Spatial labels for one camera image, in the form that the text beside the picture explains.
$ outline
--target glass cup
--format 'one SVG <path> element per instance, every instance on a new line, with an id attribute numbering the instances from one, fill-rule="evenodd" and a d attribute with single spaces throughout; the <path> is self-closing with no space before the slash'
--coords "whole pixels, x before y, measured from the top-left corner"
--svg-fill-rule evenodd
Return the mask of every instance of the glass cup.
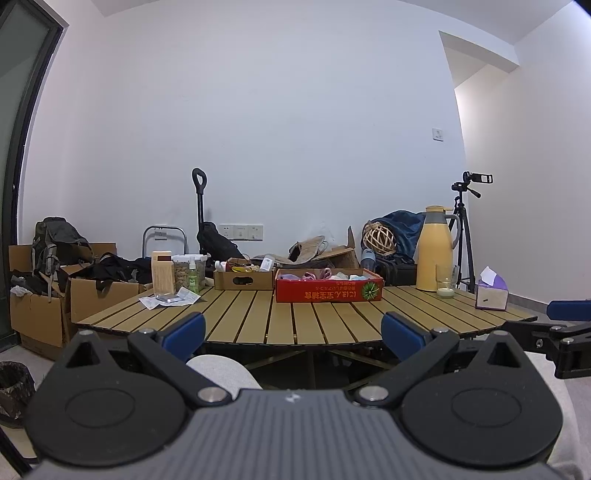
<path id="1" fill-rule="evenodd" d="M 449 299 L 454 296 L 454 284 L 457 281 L 456 265 L 435 265 L 435 280 L 437 281 L 437 295 Z"/>

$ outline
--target blue blanket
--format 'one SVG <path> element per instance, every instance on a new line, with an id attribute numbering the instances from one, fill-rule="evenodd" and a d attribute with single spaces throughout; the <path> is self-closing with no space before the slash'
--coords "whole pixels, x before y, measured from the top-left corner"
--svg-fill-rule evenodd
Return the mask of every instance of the blue blanket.
<path id="1" fill-rule="evenodd" d="M 396 238 L 396 252 L 386 258 L 397 264 L 413 264 L 418 237 L 421 235 L 425 222 L 425 212 L 412 213 L 406 210 L 397 210 L 381 218 L 376 218 L 372 222 L 383 223 L 392 230 Z"/>

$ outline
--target wooden slatted table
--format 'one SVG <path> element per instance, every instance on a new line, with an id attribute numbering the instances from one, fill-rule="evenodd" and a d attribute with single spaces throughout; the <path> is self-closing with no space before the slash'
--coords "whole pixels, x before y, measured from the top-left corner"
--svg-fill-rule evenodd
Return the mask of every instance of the wooden slatted table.
<path id="1" fill-rule="evenodd" d="M 115 335 L 140 328 L 162 330 L 191 312 L 203 312 L 206 341 L 238 345 L 343 348 L 381 340 L 386 312 L 398 312 L 427 330 L 448 327 L 461 337 L 486 333 L 506 320 L 533 321 L 535 316 L 513 307 L 505 312 L 476 310 L 475 297 L 458 291 L 441 299 L 414 287 L 384 288 L 383 299 L 355 303 L 277 303 L 271 291 L 210 289 L 191 306 L 147 310 L 138 299 L 125 300 L 78 322 Z"/>

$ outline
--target camera on tripod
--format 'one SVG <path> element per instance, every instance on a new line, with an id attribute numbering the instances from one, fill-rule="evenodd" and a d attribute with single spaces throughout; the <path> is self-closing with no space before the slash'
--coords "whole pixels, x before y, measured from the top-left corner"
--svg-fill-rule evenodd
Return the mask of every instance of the camera on tripod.
<path id="1" fill-rule="evenodd" d="M 467 290 L 470 293 L 474 293 L 476 290 L 476 277 L 474 275 L 474 259 L 472 257 L 472 241 L 470 240 L 470 227 L 468 225 L 468 214 L 466 211 L 466 205 L 464 204 L 464 200 L 462 194 L 464 192 L 470 192 L 476 198 L 482 197 L 482 195 L 477 192 L 476 190 L 472 190 L 468 185 L 471 182 L 474 183 L 492 183 L 492 175 L 484 175 L 482 173 L 472 173 L 469 171 L 465 171 L 462 175 L 463 181 L 457 181 L 452 184 L 452 190 L 454 192 L 458 192 L 458 196 L 456 197 L 456 204 L 453 209 L 453 213 L 457 215 L 460 219 L 458 223 L 458 228 L 460 229 L 460 241 L 458 242 L 458 250 L 457 250 L 457 265 L 458 265 L 458 275 L 457 275 L 457 283 L 456 287 L 459 287 L 461 283 L 466 285 Z M 451 230 L 454 225 L 454 219 L 452 219 L 449 223 L 449 229 Z M 467 250 L 467 257 L 468 257 L 468 276 L 466 278 L 462 278 L 462 257 L 463 257 L 463 237 L 466 237 L 466 250 Z"/>

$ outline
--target trash can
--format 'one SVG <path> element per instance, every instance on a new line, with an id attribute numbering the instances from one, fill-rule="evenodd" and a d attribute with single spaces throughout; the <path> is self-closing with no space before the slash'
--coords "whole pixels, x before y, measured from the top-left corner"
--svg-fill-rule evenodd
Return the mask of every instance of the trash can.
<path id="1" fill-rule="evenodd" d="M 0 423 L 22 427 L 24 413 L 35 393 L 35 382 L 26 365 L 0 362 Z"/>

